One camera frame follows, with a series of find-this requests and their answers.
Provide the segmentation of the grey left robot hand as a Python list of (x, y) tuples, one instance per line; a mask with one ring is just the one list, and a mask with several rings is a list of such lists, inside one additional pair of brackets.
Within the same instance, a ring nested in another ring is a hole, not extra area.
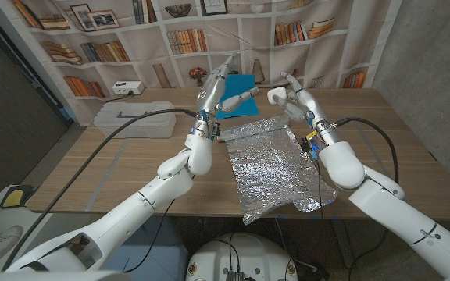
[(257, 87), (253, 87), (239, 95), (220, 99), (226, 90), (226, 81), (232, 64), (239, 52), (231, 53), (226, 61), (217, 66), (202, 85), (197, 97), (197, 117), (191, 134), (213, 140), (218, 133), (216, 117), (218, 112), (230, 113), (237, 109), (242, 102), (254, 97), (259, 93)]

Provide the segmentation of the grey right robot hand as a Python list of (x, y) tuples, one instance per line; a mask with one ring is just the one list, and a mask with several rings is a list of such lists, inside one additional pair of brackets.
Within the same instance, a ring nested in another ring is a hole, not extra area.
[(335, 128), (330, 125), (320, 103), (289, 73), (280, 75), (288, 82), (291, 89), (276, 87), (267, 92), (271, 105), (279, 105), (290, 119), (296, 122), (307, 121), (309, 127), (317, 132), (319, 139), (326, 145), (342, 141)]

